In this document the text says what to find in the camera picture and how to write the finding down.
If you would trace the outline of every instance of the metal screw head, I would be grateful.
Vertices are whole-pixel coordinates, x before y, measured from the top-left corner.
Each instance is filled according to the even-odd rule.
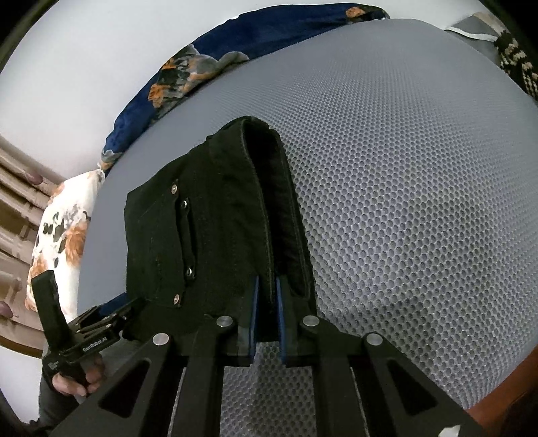
[[[314,326],[320,324],[320,320],[314,315],[306,315],[303,317],[303,323],[305,324],[305,326],[313,328]]]
[[[221,328],[230,326],[232,323],[233,323],[233,319],[228,315],[221,315],[217,319],[217,325],[219,325]]]
[[[379,334],[372,333],[366,336],[366,341],[372,346],[379,346],[381,343],[383,343],[383,337],[381,337]]]
[[[168,340],[170,340],[170,337],[165,333],[155,334],[153,336],[153,343],[157,346],[162,346],[163,344],[168,343]]]

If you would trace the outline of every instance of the blue floral blanket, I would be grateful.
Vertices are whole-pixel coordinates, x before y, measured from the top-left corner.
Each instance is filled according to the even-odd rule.
[[[337,27],[389,18],[376,6],[356,3],[272,6],[239,15],[173,55],[119,114],[101,153],[108,170],[153,123],[200,84],[243,62]]]

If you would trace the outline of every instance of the white wall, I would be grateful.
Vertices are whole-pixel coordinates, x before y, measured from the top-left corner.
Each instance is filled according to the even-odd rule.
[[[240,13],[323,0],[60,0],[0,74],[0,134],[64,177],[96,167],[129,100],[184,45]],[[440,28],[486,9],[478,0],[376,0],[392,18]]]
[[[41,360],[0,347],[0,388],[23,422],[37,420]]]

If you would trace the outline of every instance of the gray fabric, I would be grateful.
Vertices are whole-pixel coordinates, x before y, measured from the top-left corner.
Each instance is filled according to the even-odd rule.
[[[79,310],[125,289],[127,193],[246,114],[282,136],[323,317],[379,331],[464,407],[537,344],[538,108],[415,20],[344,26],[253,60],[143,134],[98,195]],[[314,435],[310,372],[283,369],[276,350],[227,369],[222,435]]]
[[[467,17],[452,27],[461,29],[469,33],[485,33],[488,35],[498,36],[491,27],[489,27],[480,18],[475,17],[475,16]],[[447,30],[447,33],[457,39],[460,39],[461,41],[464,41],[466,44],[469,44],[476,51],[480,52],[481,54],[486,56],[490,61],[494,62],[495,65],[497,66],[500,65],[500,59],[499,59],[499,54],[497,52],[497,48],[493,45],[492,42],[467,38],[463,35],[460,35],[459,33],[452,32],[450,30]]]

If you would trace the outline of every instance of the finger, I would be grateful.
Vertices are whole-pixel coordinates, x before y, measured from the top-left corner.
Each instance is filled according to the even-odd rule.
[[[90,384],[95,384],[98,381],[101,381],[104,378],[102,369],[98,367],[90,367],[86,370],[86,381]]]
[[[87,394],[86,389],[81,384],[76,382],[74,379],[62,376],[59,373],[54,375],[52,378],[52,385],[58,392],[66,396],[70,394],[86,396]]]
[[[88,385],[88,393],[95,393],[99,387],[101,387],[101,384],[103,381],[99,381],[95,384]]]
[[[101,356],[101,354],[95,354],[94,363],[97,367],[102,368],[104,370],[104,362],[103,362],[103,357]]]

